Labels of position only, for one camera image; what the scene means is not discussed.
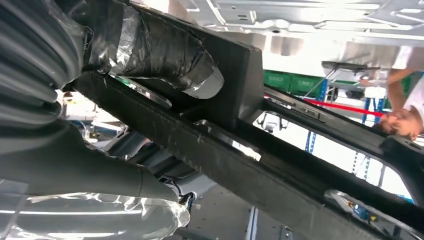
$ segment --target plastic wrap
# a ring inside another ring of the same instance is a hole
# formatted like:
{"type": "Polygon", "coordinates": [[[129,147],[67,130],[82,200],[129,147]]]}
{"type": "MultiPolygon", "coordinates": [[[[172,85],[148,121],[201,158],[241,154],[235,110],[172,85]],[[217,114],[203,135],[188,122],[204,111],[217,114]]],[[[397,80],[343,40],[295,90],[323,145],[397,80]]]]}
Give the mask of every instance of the plastic wrap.
{"type": "Polygon", "coordinates": [[[190,220],[176,202],[100,193],[0,192],[0,236],[28,240],[160,240],[190,220]]]}
{"type": "Polygon", "coordinates": [[[132,79],[160,79],[193,97],[218,93],[224,78],[202,41],[164,18],[111,0],[87,0],[94,35],[87,68],[132,79]]]}
{"type": "Polygon", "coordinates": [[[65,31],[69,36],[68,47],[70,52],[67,52],[67,58],[64,55],[64,59],[76,63],[73,68],[68,69],[68,78],[73,81],[80,76],[83,67],[84,39],[87,30],[72,18],[66,16],[54,0],[44,0],[44,4],[47,6],[49,15],[56,19],[62,28],[58,29],[58,31],[65,31]]]}

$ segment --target black frame beam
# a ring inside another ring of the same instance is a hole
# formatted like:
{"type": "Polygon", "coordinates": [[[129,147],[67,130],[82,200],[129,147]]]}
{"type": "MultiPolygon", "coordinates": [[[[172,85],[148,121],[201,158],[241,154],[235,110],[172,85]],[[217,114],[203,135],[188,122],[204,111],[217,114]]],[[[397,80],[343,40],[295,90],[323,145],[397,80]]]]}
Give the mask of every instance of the black frame beam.
{"type": "Polygon", "coordinates": [[[363,180],[238,120],[232,135],[261,149],[257,162],[110,76],[85,72],[74,89],[218,184],[311,240],[386,236],[326,200],[339,190],[417,231],[424,212],[363,180]]]}
{"type": "Polygon", "coordinates": [[[265,88],[265,93],[282,104],[265,101],[263,111],[274,112],[291,123],[380,161],[399,174],[414,202],[424,206],[424,185],[421,184],[424,183],[424,147],[399,136],[389,136],[271,86],[265,88]]]}

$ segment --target black chassis rail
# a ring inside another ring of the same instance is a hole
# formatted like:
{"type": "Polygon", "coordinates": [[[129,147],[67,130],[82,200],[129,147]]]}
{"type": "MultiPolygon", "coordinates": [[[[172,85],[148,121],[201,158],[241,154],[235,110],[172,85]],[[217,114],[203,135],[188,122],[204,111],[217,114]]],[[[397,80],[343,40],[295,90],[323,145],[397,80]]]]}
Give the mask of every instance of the black chassis rail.
{"type": "MultiPolygon", "coordinates": [[[[150,9],[143,11],[161,15],[150,9]]],[[[325,198],[329,190],[346,193],[403,222],[417,233],[424,233],[421,207],[275,138],[254,127],[252,122],[264,111],[274,112],[289,122],[375,158],[400,174],[418,205],[424,204],[421,147],[401,138],[381,135],[324,108],[264,87],[260,50],[170,16],[161,17],[203,40],[225,78],[217,96],[209,100],[193,99],[160,80],[134,79],[168,98],[172,108],[165,109],[116,79],[96,72],[84,72],[71,87],[307,239],[388,238],[325,198]],[[291,108],[264,99],[265,93],[291,108]],[[260,161],[194,124],[201,120],[257,150],[261,154],[260,161]]]]}

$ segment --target black tape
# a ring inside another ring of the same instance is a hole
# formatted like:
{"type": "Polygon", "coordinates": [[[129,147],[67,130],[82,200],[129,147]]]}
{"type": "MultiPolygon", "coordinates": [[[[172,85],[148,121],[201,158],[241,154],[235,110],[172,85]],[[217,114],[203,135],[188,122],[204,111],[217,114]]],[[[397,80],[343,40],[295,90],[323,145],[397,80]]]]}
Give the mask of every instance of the black tape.
{"type": "Polygon", "coordinates": [[[70,17],[91,29],[85,71],[161,79],[180,91],[200,86],[214,72],[214,60],[196,35],[142,7],[114,0],[58,2],[70,17]],[[77,5],[77,14],[66,11],[77,5]]]}
{"type": "Polygon", "coordinates": [[[120,76],[160,78],[183,91],[213,73],[214,60],[197,36],[142,8],[137,10],[140,22],[135,45],[120,76]]]}

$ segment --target wrapped pipe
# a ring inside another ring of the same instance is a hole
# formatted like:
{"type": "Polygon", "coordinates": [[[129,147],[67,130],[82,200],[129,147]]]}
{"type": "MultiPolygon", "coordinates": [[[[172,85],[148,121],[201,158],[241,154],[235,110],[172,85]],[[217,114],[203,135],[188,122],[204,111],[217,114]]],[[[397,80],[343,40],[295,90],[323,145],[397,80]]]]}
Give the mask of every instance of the wrapped pipe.
{"type": "Polygon", "coordinates": [[[161,240],[190,221],[185,206],[164,199],[7,194],[1,191],[5,182],[0,182],[0,236],[6,240],[161,240]]]}
{"type": "Polygon", "coordinates": [[[87,0],[92,30],[86,69],[132,79],[158,79],[192,97],[209,99],[224,78],[202,41],[163,18],[113,0],[87,0]]]}
{"type": "Polygon", "coordinates": [[[93,192],[177,202],[145,167],[87,148],[58,119],[55,90],[81,74],[86,33],[53,0],[0,1],[0,179],[28,184],[24,194],[34,196],[93,192]]]}

